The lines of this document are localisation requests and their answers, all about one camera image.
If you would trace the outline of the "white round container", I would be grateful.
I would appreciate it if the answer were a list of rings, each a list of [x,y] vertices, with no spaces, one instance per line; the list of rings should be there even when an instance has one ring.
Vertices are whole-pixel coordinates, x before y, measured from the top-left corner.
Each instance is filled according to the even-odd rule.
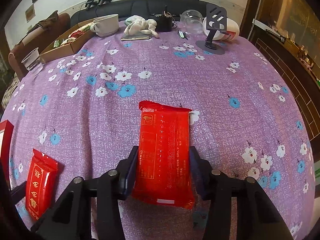
[[[213,38],[214,41],[232,41],[235,38],[239,36],[240,33],[240,28],[238,24],[234,21],[231,20],[230,18],[227,18],[227,30],[225,33],[221,33],[217,31],[215,33],[215,36]]]

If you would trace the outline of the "black leather sofa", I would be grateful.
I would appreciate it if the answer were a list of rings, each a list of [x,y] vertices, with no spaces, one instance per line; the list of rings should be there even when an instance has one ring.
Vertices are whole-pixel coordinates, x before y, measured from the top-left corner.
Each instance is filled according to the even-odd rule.
[[[155,20],[156,16],[165,9],[172,14],[175,20],[179,21],[180,15],[189,9],[197,10],[203,17],[206,16],[206,5],[206,2],[200,0],[121,0],[75,12],[71,16],[71,26],[111,14],[117,14],[120,21],[124,21],[132,15]]]

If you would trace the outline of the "white ceramic mug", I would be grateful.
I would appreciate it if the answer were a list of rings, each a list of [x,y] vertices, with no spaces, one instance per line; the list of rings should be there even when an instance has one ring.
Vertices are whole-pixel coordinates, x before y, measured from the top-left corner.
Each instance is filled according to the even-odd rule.
[[[118,14],[101,16],[93,20],[90,30],[99,37],[111,36],[115,34],[119,29],[118,20]]]

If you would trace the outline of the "white cloth bundle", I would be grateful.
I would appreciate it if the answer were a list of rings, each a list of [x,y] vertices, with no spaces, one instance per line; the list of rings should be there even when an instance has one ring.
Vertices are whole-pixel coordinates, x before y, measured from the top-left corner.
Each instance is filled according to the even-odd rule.
[[[142,16],[133,15],[125,20],[125,25],[125,35],[145,34],[159,38],[159,34],[156,32],[157,22],[154,19],[146,20]]]

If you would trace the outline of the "cardboard snack box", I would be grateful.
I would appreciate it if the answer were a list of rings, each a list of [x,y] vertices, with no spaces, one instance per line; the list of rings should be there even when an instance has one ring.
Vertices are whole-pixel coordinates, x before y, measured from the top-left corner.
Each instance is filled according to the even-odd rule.
[[[94,19],[77,23],[71,29],[56,38],[41,54],[40,61],[50,61],[76,54],[81,47],[94,36],[91,25]]]

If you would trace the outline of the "large red snack packet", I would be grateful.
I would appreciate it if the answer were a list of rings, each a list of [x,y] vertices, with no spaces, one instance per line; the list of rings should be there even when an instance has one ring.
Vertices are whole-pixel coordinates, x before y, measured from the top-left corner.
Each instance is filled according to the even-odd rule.
[[[141,101],[139,152],[133,198],[152,205],[192,209],[190,109]]]

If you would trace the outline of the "clear plastic bowl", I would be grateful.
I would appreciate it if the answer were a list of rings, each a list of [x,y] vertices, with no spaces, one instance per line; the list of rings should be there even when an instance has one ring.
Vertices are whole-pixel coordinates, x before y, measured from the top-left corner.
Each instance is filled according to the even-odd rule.
[[[203,17],[202,14],[193,9],[189,9],[180,14],[180,21],[190,34],[201,34],[203,32]]]

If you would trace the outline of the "black phone stand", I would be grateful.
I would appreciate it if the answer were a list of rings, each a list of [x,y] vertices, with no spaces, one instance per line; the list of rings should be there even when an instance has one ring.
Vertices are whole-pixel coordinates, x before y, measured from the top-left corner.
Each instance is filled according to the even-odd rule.
[[[213,38],[217,31],[224,34],[227,29],[227,11],[225,8],[215,4],[206,5],[206,29],[209,34],[205,40],[196,41],[198,48],[215,55],[223,55],[225,50],[213,43]]]

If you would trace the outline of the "clear plastic cup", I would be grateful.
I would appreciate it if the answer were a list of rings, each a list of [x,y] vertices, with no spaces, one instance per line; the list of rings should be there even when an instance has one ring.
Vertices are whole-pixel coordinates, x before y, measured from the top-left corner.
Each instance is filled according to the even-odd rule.
[[[40,61],[39,49],[33,49],[21,62],[26,70],[31,74],[37,75],[43,69],[43,65]]]

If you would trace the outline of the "black small box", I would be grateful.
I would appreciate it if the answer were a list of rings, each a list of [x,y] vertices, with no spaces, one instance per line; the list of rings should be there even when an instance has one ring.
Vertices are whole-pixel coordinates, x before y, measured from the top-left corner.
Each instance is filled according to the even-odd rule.
[[[168,7],[165,6],[161,14],[155,15],[157,32],[171,32],[172,31],[172,15],[168,12]]]

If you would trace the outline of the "red rimmed white tray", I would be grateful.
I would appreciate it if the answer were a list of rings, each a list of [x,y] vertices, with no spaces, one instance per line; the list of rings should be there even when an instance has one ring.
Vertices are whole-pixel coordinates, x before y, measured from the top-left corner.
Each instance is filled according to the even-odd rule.
[[[11,189],[9,179],[9,153],[13,129],[13,124],[8,120],[5,120],[0,124],[1,165],[3,167],[5,181],[7,182],[7,186],[9,189]]]

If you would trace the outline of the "purple floral tablecloth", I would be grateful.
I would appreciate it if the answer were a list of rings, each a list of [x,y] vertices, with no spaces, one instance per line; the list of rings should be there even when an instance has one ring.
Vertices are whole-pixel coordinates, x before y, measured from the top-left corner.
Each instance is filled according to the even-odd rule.
[[[187,149],[227,176],[257,180],[293,239],[310,232],[315,175],[295,93],[264,55],[239,37],[223,55],[176,32],[123,42],[93,37],[74,55],[45,63],[14,90],[3,120],[13,124],[9,181],[33,173],[17,204],[26,226],[39,187],[58,198],[74,177],[98,178],[140,148],[136,186],[119,203],[127,239],[201,239],[209,203],[191,184]],[[55,185],[31,160],[59,164]]]

